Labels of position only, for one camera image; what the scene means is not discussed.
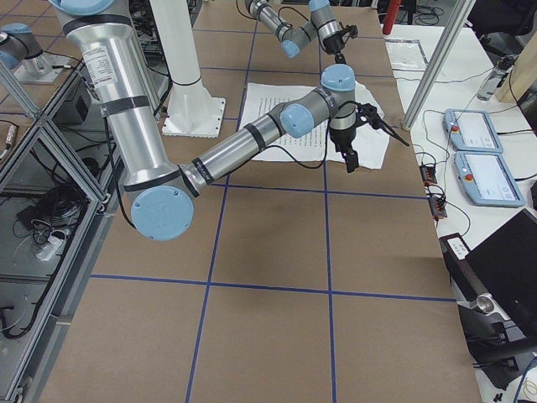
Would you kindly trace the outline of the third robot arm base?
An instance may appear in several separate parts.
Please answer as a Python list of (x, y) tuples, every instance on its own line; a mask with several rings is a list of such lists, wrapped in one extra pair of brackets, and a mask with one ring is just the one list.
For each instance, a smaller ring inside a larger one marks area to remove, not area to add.
[(73, 67), (71, 61), (69, 56), (46, 54), (26, 24), (1, 27), (1, 62), (22, 83), (52, 83)]

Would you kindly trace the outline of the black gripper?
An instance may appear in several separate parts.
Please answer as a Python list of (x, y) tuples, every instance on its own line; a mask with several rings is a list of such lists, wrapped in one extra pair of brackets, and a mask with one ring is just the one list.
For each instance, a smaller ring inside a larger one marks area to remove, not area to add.
[(346, 59), (342, 53), (345, 48), (345, 41), (343, 34), (335, 32), (332, 35), (326, 36), (322, 39), (322, 46), (327, 54), (335, 54), (335, 62), (337, 64), (346, 64)]
[(335, 145), (336, 152), (341, 153), (345, 160), (347, 173), (352, 173), (359, 166), (357, 152), (352, 147), (352, 142), (356, 138), (356, 129), (353, 126), (348, 128), (330, 126), (329, 136)]

